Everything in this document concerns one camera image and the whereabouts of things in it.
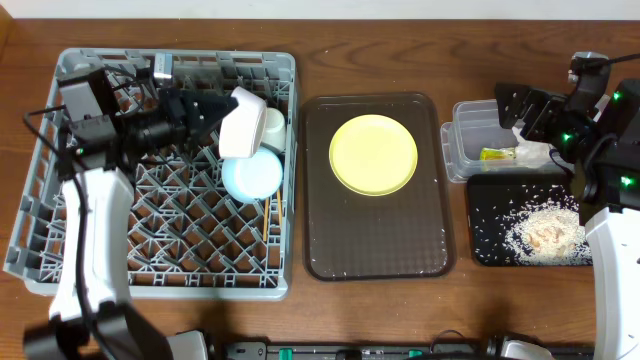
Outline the white paper napkin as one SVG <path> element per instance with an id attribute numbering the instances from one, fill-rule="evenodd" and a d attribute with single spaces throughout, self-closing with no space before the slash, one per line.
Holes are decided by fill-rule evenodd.
<path id="1" fill-rule="evenodd" d="M 517 141 L 517 145 L 514 148 L 514 162 L 516 165 L 537 169 L 551 163 L 549 155 L 551 147 L 549 144 L 524 139 L 521 136 L 521 128 L 519 127 L 513 127 L 512 132 Z"/>

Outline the pink bowl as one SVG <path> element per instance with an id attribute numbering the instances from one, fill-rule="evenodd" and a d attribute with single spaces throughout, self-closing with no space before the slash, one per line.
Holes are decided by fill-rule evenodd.
<path id="1" fill-rule="evenodd" d="M 238 106 L 222 121 L 219 154 L 222 159 L 251 158 L 260 147 L 267 106 L 257 95 L 237 87 L 231 93 Z"/>

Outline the yellow green snack wrapper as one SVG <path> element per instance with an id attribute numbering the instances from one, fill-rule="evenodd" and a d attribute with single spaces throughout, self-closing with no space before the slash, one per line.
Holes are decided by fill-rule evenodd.
<path id="1" fill-rule="evenodd" d="M 511 148 L 483 148 L 480 152 L 479 159 L 481 161 L 503 161 L 503 160 L 515 160 L 517 157 L 516 149 Z"/>

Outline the white cup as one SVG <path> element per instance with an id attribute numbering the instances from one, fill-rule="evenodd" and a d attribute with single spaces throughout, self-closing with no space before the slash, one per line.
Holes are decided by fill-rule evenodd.
<path id="1" fill-rule="evenodd" d="M 286 119 L 275 108 L 266 110 L 265 130 L 262 145 L 276 154 L 280 154 L 286 147 Z"/>

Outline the light blue bowl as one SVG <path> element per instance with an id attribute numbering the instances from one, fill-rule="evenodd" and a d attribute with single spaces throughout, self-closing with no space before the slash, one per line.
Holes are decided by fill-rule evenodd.
<path id="1" fill-rule="evenodd" d="M 251 158 L 224 160 L 221 177 L 233 199 L 249 204 L 275 194 L 283 182 L 284 170 L 274 152 L 260 147 Z"/>

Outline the wooden chopstick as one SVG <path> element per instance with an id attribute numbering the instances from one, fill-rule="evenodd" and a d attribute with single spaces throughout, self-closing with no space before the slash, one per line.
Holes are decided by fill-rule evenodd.
<path id="1" fill-rule="evenodd" d="M 280 229 L 283 228 L 283 211 L 282 211 L 282 197 L 281 191 L 278 189 L 276 191 L 276 201 L 277 201 L 277 213 L 278 213 L 278 225 Z"/>
<path id="2" fill-rule="evenodd" d="M 269 236 L 269 222 L 270 222 L 270 198 L 266 198 L 264 201 L 264 215 L 263 215 L 263 242 L 268 243 Z"/>

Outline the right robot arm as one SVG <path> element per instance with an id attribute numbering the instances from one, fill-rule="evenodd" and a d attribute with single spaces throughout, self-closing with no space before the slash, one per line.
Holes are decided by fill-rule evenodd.
<path id="1" fill-rule="evenodd" d="M 639 81 L 622 80 L 604 108 L 615 59 L 571 58 L 569 94 L 499 82 L 499 123 L 522 123 L 521 136 L 552 145 L 574 167 L 571 191 L 591 249 L 597 359 L 639 356 Z"/>

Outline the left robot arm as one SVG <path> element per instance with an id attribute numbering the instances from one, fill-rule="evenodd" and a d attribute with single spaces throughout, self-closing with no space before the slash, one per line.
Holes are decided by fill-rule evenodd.
<path id="1" fill-rule="evenodd" d="M 132 305 L 125 238 L 134 201 L 135 172 L 149 155 L 205 142 L 238 109 L 230 95 L 174 87 L 156 89 L 150 69 L 123 71 L 156 105 L 129 111 L 109 80 L 113 67 L 88 67 L 57 77 L 63 121 L 55 154 L 66 207 L 63 269 L 47 324 L 29 329 L 23 346 L 30 359 L 78 359 L 95 340 L 107 359 L 206 359 L 204 333 L 167 337 Z"/>

